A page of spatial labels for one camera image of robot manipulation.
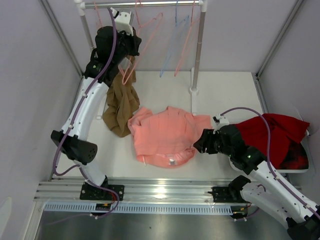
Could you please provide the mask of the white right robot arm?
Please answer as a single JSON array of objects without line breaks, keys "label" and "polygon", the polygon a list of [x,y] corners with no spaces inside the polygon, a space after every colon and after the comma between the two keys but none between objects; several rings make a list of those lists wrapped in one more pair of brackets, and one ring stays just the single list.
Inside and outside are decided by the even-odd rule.
[{"label": "white right robot arm", "polygon": [[320,206],[291,185],[257,148],[245,144],[234,125],[204,129],[193,145],[201,154],[223,154],[244,175],[227,187],[213,187],[214,202],[257,206],[285,228],[292,240],[320,238]]}]

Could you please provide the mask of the pink skirt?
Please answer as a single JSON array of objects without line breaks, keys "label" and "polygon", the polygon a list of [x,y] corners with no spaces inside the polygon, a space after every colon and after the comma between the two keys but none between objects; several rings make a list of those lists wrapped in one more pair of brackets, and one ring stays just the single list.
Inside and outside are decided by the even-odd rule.
[{"label": "pink skirt", "polygon": [[127,122],[132,135],[136,159],[144,165],[177,168],[195,155],[194,143],[204,129],[211,129],[209,115],[194,115],[168,106],[154,114],[142,107]]}]

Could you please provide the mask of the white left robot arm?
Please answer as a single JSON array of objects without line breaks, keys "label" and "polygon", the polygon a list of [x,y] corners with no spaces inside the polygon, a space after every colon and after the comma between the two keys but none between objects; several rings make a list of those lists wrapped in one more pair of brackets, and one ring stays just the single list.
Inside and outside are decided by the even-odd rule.
[{"label": "white left robot arm", "polygon": [[97,200],[105,199],[109,188],[105,185],[107,176],[95,163],[98,146],[87,140],[89,129],[103,97],[119,73],[120,63],[128,56],[139,56],[141,42],[135,29],[132,32],[112,26],[98,29],[96,47],[85,68],[81,92],[61,130],[53,130],[50,135],[57,146],[53,168],[57,168],[59,155],[66,155],[92,185],[90,192]]}]

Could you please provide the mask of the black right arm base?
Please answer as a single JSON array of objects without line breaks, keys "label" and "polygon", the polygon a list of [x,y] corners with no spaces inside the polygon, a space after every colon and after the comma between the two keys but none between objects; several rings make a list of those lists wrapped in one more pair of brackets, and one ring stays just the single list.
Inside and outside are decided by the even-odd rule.
[{"label": "black right arm base", "polygon": [[240,175],[231,181],[228,186],[213,186],[207,193],[212,196],[214,203],[245,204],[245,206],[239,207],[232,206],[232,214],[230,217],[234,222],[246,222],[260,212],[260,209],[257,207],[250,213],[249,209],[252,206],[252,203],[241,197],[241,191],[244,189],[244,186],[250,183],[251,180],[249,178]]}]

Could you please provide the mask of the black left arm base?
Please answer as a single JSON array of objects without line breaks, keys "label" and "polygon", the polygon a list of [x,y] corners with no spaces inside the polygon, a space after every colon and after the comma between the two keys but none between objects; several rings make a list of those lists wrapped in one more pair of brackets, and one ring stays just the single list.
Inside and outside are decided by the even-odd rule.
[{"label": "black left arm base", "polygon": [[102,188],[106,188],[111,190],[103,190],[101,188],[98,188],[96,186],[93,186],[87,182],[84,182],[81,191],[80,191],[80,196],[79,198],[81,200],[95,200],[95,201],[112,201],[115,202],[117,201],[117,196],[115,193],[117,193],[119,201],[122,201],[124,198],[124,193],[125,193],[125,186],[120,185],[120,184],[109,184],[108,183],[108,178],[106,177],[104,182],[102,183]]}]

